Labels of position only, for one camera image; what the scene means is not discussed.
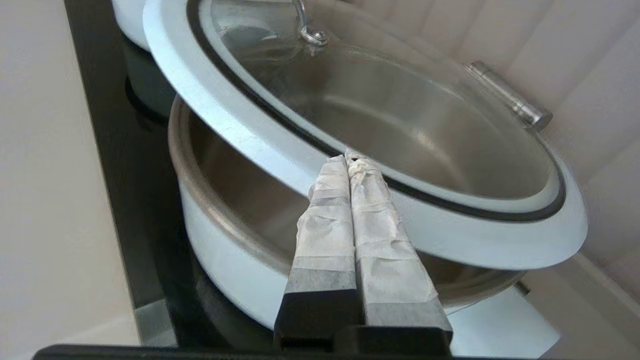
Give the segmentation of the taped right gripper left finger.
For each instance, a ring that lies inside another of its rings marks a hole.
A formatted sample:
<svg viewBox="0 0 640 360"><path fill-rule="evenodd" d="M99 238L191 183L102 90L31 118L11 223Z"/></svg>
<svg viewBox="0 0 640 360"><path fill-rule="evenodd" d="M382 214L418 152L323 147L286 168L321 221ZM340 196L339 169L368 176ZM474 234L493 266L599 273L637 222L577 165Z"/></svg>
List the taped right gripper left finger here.
<svg viewBox="0 0 640 360"><path fill-rule="evenodd" d="M297 221L295 252L274 322L285 351L331 351L336 333L361 323L346 158L329 158Z"/></svg>

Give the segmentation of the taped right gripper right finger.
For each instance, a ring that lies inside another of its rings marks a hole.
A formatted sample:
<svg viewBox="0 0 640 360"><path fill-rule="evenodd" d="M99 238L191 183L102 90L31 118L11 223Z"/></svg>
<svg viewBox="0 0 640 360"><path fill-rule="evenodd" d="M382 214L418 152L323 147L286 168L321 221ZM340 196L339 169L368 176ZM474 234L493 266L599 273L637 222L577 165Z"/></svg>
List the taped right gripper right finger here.
<svg viewBox="0 0 640 360"><path fill-rule="evenodd" d="M352 149L345 157L365 324L452 331L381 170L371 158Z"/></svg>

